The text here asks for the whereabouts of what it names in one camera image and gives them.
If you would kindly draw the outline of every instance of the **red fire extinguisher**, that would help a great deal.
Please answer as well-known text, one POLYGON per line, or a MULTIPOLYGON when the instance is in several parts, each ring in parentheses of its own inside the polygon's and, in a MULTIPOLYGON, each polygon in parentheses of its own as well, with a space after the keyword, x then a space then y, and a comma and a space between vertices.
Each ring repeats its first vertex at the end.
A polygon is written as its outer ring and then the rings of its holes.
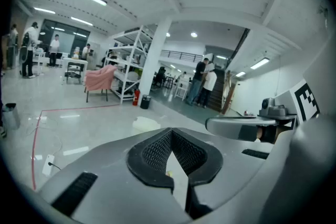
POLYGON ((140 96, 140 90, 136 89, 134 91, 133 105, 138 105, 139 96, 140 96))

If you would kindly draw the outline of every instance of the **gray floor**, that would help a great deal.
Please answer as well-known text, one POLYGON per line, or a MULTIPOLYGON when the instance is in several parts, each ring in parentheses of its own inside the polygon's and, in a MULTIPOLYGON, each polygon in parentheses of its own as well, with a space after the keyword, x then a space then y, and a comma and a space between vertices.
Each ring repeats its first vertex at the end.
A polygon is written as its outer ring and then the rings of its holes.
MULTIPOLYGON (((50 176, 42 173, 47 155, 54 155, 54 163, 63 168, 87 150, 134 135, 132 123, 138 116, 153 119, 161 127, 186 127, 208 133, 204 124, 155 100, 148 110, 143 110, 131 102, 119 105, 119 99, 111 92, 106 102, 105 96, 97 91, 89 94, 86 103, 84 86, 78 80, 71 79, 70 84, 62 85, 60 68, 44 68, 43 72, 44 75, 34 79, 22 79, 15 69, 2 78, 2 101, 16 103, 20 117, 20 128, 8 130, 7 138, 0 142, 2 155, 14 178, 32 189, 38 190, 58 172, 52 168, 50 176), (76 153, 80 148, 86 150, 76 153)), ((207 111, 197 107, 186 109, 191 113, 207 111)), ((167 170, 173 172, 174 196, 183 206, 187 177, 173 155, 167 170)))
MULTIPOLYGON (((199 122, 200 124, 205 124, 206 119, 219 117, 219 112, 212 110, 210 108, 198 107, 196 105, 190 106, 182 101, 182 98, 174 97, 176 91, 176 86, 172 89, 160 88, 158 90, 151 91, 150 96, 157 102, 164 104, 168 108, 175 110, 176 112, 199 122)), ((234 111, 228 111, 226 116, 237 116, 234 111)))

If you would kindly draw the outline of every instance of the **backpack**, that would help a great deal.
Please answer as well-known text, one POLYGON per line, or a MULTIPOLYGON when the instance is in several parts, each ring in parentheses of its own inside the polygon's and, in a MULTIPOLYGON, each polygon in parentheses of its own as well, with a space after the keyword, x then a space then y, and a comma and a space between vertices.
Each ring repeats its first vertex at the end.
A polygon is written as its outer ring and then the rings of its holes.
POLYGON ((23 36, 22 46, 28 47, 30 45, 30 35, 29 32, 26 32, 23 36))

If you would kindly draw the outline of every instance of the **pink armchair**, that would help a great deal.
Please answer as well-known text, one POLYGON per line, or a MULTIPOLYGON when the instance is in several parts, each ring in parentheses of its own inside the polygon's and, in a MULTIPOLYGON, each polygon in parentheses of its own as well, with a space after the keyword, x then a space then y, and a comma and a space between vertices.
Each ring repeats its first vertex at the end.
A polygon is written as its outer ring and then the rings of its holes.
POLYGON ((103 90, 106 90, 106 101, 107 99, 107 90, 111 88, 112 80, 114 71, 117 69, 117 67, 112 65, 104 66, 102 69, 95 70, 95 71, 87 71, 86 72, 86 82, 85 82, 85 90, 88 90, 86 95, 86 102, 88 102, 89 98, 89 91, 94 90, 101 90, 101 93, 103 93, 103 90))

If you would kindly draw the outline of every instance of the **white pillar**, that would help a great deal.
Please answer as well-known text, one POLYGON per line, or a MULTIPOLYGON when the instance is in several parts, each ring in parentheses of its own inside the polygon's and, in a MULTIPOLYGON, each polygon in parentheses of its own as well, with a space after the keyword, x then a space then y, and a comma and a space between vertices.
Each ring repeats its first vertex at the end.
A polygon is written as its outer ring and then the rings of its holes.
POLYGON ((155 31, 151 47, 147 54, 146 62, 143 67, 141 81, 139 84, 139 90, 140 90, 140 99, 138 103, 139 105, 141 104, 142 96, 144 94, 149 94, 151 90, 154 73, 158 71, 156 69, 158 66, 157 62, 159 61, 161 50, 166 40, 166 34, 169 31, 171 23, 172 19, 167 17, 166 19, 159 22, 158 27, 155 31))

